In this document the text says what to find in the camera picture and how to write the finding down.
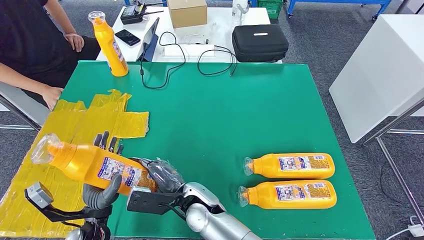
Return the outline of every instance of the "yellow bottle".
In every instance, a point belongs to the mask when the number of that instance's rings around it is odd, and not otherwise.
[[[263,182],[238,189],[242,207],[247,204],[263,209],[328,209],[337,202],[333,185],[326,180]]]
[[[95,38],[107,58],[110,71],[114,76],[122,77],[128,73],[128,64],[115,41],[114,30],[105,21],[105,17],[102,11],[92,11],[88,14],[88,20],[93,24]]]
[[[244,159],[244,173],[267,178],[327,179],[334,174],[332,157],[327,153],[280,153]]]
[[[34,164],[49,163],[70,179],[105,189],[115,173],[122,175],[118,193],[128,195],[133,186],[156,191],[156,183],[140,163],[94,145],[75,145],[46,134],[31,154]]]

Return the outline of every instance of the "green table mat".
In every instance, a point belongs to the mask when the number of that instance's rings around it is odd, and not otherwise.
[[[177,63],[145,62],[144,78],[159,86]],[[204,72],[227,63],[203,63]],[[138,63],[124,77],[106,62],[80,62],[62,98],[83,100],[110,89],[129,93],[127,111],[150,112],[145,138],[125,139],[123,155],[169,160],[187,182],[215,193],[227,211],[264,239],[375,239],[349,169],[307,65],[239,63],[229,72],[203,76],[196,63],[172,71],[164,89],[143,87]],[[245,157],[269,153],[323,152],[335,163],[329,178],[337,204],[329,209],[265,210],[240,207],[238,186],[266,181],[245,176]],[[126,211],[127,197],[113,204],[108,226],[117,237],[200,238],[172,211],[153,215]]]

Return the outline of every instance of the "cardboard box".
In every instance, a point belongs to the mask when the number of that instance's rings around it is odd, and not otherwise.
[[[174,29],[208,24],[205,0],[167,0]]]

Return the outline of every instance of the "yellow tape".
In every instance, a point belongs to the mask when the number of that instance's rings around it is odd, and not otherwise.
[[[83,208],[82,183],[66,177],[49,164],[33,164],[31,153],[47,133],[61,141],[91,144],[98,133],[109,131],[117,138],[144,137],[148,130],[148,112],[125,112],[129,94],[112,89],[110,94],[96,94],[88,109],[82,101],[59,100],[26,154],[6,194],[0,202],[0,236],[63,238],[74,229],[50,222],[24,196],[24,189],[40,181],[54,197],[53,206],[64,211]],[[82,224],[82,220],[72,221]]]

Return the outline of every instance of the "robot finger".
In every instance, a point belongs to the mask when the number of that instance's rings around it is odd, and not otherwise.
[[[112,137],[112,140],[110,140],[110,144],[109,144],[109,152],[114,152],[114,148],[115,148],[115,145],[117,144],[117,137],[116,136],[114,136],[114,137]]]
[[[101,143],[99,146],[101,149],[106,149],[106,145],[108,144],[108,138],[109,138],[109,132],[105,131],[103,133],[103,137],[101,138]]]
[[[97,136],[95,136],[93,145],[96,147],[100,147],[100,142],[102,141],[102,137],[103,135],[101,133],[97,134]]]
[[[119,145],[118,150],[116,151],[116,154],[122,155],[122,151],[124,150],[124,145]]]

